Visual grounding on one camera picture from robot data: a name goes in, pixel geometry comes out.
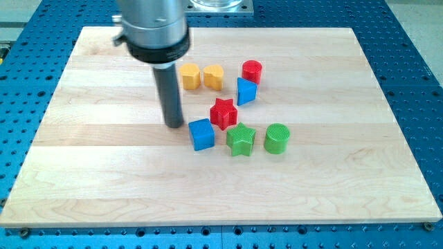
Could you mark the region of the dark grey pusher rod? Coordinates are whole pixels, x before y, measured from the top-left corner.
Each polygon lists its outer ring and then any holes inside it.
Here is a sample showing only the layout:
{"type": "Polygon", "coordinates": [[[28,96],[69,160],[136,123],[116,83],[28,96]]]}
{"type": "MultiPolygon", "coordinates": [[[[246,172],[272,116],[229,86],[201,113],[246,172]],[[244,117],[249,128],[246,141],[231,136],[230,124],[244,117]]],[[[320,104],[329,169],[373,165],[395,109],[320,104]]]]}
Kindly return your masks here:
{"type": "Polygon", "coordinates": [[[169,128],[179,128],[183,113],[175,64],[156,64],[153,72],[164,122],[169,128]]]}

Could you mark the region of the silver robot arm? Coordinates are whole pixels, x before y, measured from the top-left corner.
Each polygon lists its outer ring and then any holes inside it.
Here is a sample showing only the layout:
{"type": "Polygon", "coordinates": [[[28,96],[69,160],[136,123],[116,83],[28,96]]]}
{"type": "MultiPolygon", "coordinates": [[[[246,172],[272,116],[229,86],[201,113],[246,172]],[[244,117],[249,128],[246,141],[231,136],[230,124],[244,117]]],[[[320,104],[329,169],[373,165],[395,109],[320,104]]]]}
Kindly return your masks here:
{"type": "Polygon", "coordinates": [[[183,124],[176,61],[190,47],[183,3],[177,0],[117,0],[120,13],[112,17],[120,33],[114,46],[125,44],[129,54],[152,67],[163,119],[170,128],[183,124]]]}

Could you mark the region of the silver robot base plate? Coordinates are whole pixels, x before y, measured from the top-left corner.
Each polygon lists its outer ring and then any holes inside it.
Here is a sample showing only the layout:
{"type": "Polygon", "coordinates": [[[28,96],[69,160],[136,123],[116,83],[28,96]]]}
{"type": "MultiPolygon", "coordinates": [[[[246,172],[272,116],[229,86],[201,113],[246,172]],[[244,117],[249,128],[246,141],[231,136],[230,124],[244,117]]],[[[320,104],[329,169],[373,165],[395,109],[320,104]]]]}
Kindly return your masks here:
{"type": "Polygon", "coordinates": [[[189,17],[254,15],[252,0],[182,0],[182,4],[189,17]]]}

